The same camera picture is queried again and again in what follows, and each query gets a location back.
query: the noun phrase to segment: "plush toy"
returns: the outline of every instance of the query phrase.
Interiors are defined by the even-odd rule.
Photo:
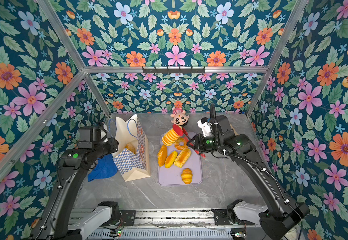
[[[170,117],[173,118],[171,120],[172,123],[178,125],[178,126],[186,126],[187,121],[189,120],[190,116],[186,116],[186,111],[183,110],[182,108],[173,108],[173,113],[170,114]]]

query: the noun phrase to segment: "paper bag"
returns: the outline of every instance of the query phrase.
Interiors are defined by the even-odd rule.
[[[138,121],[137,114],[134,114],[126,122],[122,118],[116,117],[115,123],[117,126],[115,139],[119,142],[119,151],[112,155],[123,179],[127,182],[150,177],[148,139],[142,125]],[[125,149],[128,143],[131,143],[137,149],[137,154]]]

